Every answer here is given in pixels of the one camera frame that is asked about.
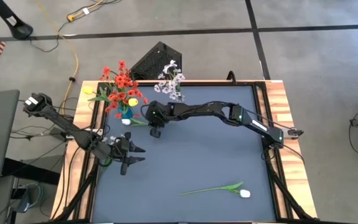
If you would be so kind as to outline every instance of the floor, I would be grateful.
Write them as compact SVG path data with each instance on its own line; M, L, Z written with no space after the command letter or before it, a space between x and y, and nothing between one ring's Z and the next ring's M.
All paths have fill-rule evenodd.
M66 14L91 3L40 1L58 27ZM54 31L34 0L6 3L34 27L33 35L44 38L34 44L55 45ZM183 54L187 79L224 79L233 70L237 79L284 80L295 124L305 131L301 151L318 216L358 223L358 154L347 136L349 120L358 112L358 1L122 0L66 25L62 33L80 34L70 37L80 60L71 97L79 94L82 80L97 79L104 66L114 68L118 60L135 64L158 41ZM0 19L0 40L7 41L0 90L18 89L21 99L42 92L59 104L75 68L67 44L60 41L56 50L43 53L10 36ZM76 100L67 103L75 105ZM28 118L19 106L14 127L28 125L50 122ZM352 140L358 149L358 129ZM34 159L57 144L50 137L12 139L7 155ZM48 155L62 153L61 147Z

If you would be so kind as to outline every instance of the dark blue mat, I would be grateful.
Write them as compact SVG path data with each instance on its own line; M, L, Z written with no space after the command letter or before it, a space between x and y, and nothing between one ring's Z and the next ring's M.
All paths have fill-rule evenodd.
M168 95L141 87L149 98L161 103ZM185 86L186 104L220 100L239 103L255 111L250 86ZM139 112L140 105L135 107ZM224 124L215 117L171 122L160 139L149 127L127 127L111 113L109 135L132 132L132 140L147 152L133 154L146 160L121 176L120 163L100 175L93 219L105 222L235 222L275 219L265 162L260 158L260 136L245 127ZM180 193L244 182L250 198L225 190L179 196Z

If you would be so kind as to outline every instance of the wooden board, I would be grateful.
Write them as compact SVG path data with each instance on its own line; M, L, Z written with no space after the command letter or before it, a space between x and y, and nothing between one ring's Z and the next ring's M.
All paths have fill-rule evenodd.
M145 80L141 81L142 83L154 83L156 81L153 80ZM230 80L186 80L186 82L231 82ZM268 94L268 100L270 103L270 110L272 111L273 120L275 122L281 123L285 126L293 127L293 120L291 116L290 107L287 100L287 95L285 93L284 84L282 81L264 81L264 80L239 80L239 82L266 82L267 87L267 94ZM94 92L96 92L97 86L99 81L84 81L84 86L92 86ZM263 104L263 96L261 94L261 91L258 91L258 96L261 103L261 109L262 112L265 111L264 104ZM95 94L87 95L84 93L80 93L77 109L74 117L74 124L77 125L79 128L85 128L90 125L91 117L92 117L92 109L93 103L89 103L88 99L95 97ZM96 123L96 128L100 127L100 121L101 121L101 113L102 113L102 105L100 105L100 110L98 113L98 122ZM292 149L296 150L300 153L300 147L297 140L292 139L285 139L285 144ZM55 210L58 207L60 197L63 193L63 200L62 204L60 205L60 208L57 211L57 215L61 214L64 204L65 204L65 192L67 190L67 173L68 173L68 165L71 161L71 158L73 157L73 154L75 150L77 149L78 145L71 141L68 143L67 146L67 154L65 158L65 166L62 169L62 172L66 172L65 177L65 190L63 190L63 175L60 176L60 181L55 197L55 202L53 205L52 215L55 213ZM289 151L288 149L282 149L280 151L282 162L283 162L283 168L285 173L285 178L287 180L287 187L291 194L294 196L295 200L303 207L306 213L311 215L312 217L317 217L316 210L314 208L313 198L311 196L310 187L308 178L306 176L305 167L301 161L301 159L294 154L293 152ZM71 172L70 172L70 186L68 188L68 201L70 202L74 194L76 194L78 190L78 184L80 182L80 175L81 175L81 169L83 165L85 152L82 150L79 150L76 153L76 156L74 158L74 161L72 163ZM287 214L285 214L285 207L283 203L282 194L277 189L278 192L278 201L280 205L280 211L282 213L282 217L286 217ZM82 203L81 203L81 209L80 209L80 218L85 217L85 210L88 202L88 190L85 192Z

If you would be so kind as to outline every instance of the table frame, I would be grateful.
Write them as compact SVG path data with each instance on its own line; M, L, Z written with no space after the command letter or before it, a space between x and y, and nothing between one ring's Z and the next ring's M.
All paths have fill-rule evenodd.
M157 80L140 81L140 85L153 86L157 82L158 82ZM88 85L92 84L94 87L97 86L98 93L99 93L99 87L105 86L105 84L103 84L101 82L84 82L83 83L83 85L87 85L87 84ZM283 83L281 81L241 80L241 81L236 82L235 80L234 81L229 81L229 80L187 80L186 82L182 83L182 85L183 86L202 86L202 85L205 85L205 86L233 86L233 85L234 86L251 86L252 91L254 93L255 108L257 109L258 114L260 114L270 120L274 120L275 122L282 123L286 126L293 126L287 97L285 94ZM89 98L94 97L94 95L84 96L84 94L81 93L80 99L78 101L78 107L80 106L80 104L82 104L82 106L80 106L80 107L84 107L85 102L82 100L81 97L85 98L84 100L86 101ZM272 103L270 103L271 100L273 100L273 101L279 100L279 101L281 101L281 103L279 103L278 105L276 103L272 104ZM105 109L105 107L107 107L107 103L106 102L98 102L98 101L91 102L91 103L93 104L94 109L93 109L91 117L87 116L88 122L91 123L91 126L93 128L95 128L95 127L102 128L106 124L106 114L104 113L104 109ZM259 119L259 121L264 122L266 125L269 125L269 126L273 125L272 122L266 122L266 120L261 120L260 118L258 118L258 119ZM286 142L286 144L289 144L292 148L295 148L298 152L300 152L297 140L286 139L285 142ZM72 143L69 143L69 148L73 148L73 146L70 146L70 144L74 144L75 147L77 147L76 144L72 142ZM297 158L296 156L294 156L293 154L290 154L290 152L283 151L283 149L277 150L274 153L276 153L276 157L274 159L272 159L272 164L273 164L273 168L276 170L280 180L284 183L284 185L287 187L287 189L294 195L294 198L297 199L298 203L301 206L306 204L306 207L303 206L305 211L307 213L309 213L311 216L315 217L316 212L314 209L313 199L311 198L311 193L310 193L310 188L309 188L309 185L307 182L305 168L304 168L303 164L301 163L300 159ZM80 159L78 164L75 165L76 170L77 170L76 180L78 181L76 184L79 184L79 186L85 180L86 175L87 175L87 173L89 173L92 165L94 163L98 162L98 160L97 159L95 160L94 157L88 152L83 153L83 155L81 155L81 157L82 158ZM285 160L285 163L287 163L287 162L291 163L293 161L296 161L296 167L292 166L292 168L288 168L288 166L291 166L291 164L284 164L283 159ZM288 175L288 170L285 169L285 165L287 165L287 169L295 168L302 173L300 175L302 178L298 177L296 180L302 181L301 185L302 185L302 190L304 190L304 191L301 191L301 192L295 191L295 194L294 194L294 190L292 190L292 189L294 187L296 187L295 185L299 185L300 183L292 183L291 186L287 185L288 179L286 179L285 176L286 176L286 174ZM289 171L289 173L291 176L290 177L290 181L291 181L293 179L293 174L291 174L290 171ZM85 192L82 201L76 206L74 212L72 213L72 216L71 216L72 219L79 219L79 218L86 218L89 220L91 219L93 200L94 200L94 195L95 195L95 190L96 190L96 182L97 182L97 180L95 180L93 183L91 183L91 185L88 187L88 190ZM273 200L273 206L275 209L276 219L296 218L296 214L293 213L293 211L290 208L289 203L287 202L286 199L283 198L281 192L279 190L277 190L277 186L274 184L270 175L269 175L269 183L270 183L270 189L271 189L271 193L272 193L272 200ZM62 190L59 185L57 196L55 199L55 205L53 207L53 212L56 209L56 204L58 203L58 200L60 199L61 194L62 194Z

